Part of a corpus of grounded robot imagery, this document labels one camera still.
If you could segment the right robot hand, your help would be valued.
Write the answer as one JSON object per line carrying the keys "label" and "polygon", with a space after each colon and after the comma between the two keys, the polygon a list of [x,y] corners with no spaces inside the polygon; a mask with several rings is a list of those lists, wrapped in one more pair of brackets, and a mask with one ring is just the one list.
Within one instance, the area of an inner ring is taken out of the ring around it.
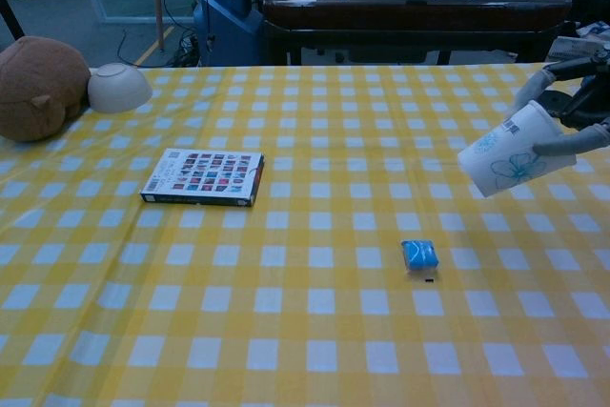
{"label": "right robot hand", "polygon": [[562,95],[561,106],[551,115],[575,133],[543,140],[533,146],[534,153],[546,156],[588,153],[609,145],[609,47],[588,57],[547,64],[535,72],[517,92],[508,114],[513,115],[539,98],[557,81],[579,78],[578,91]]}

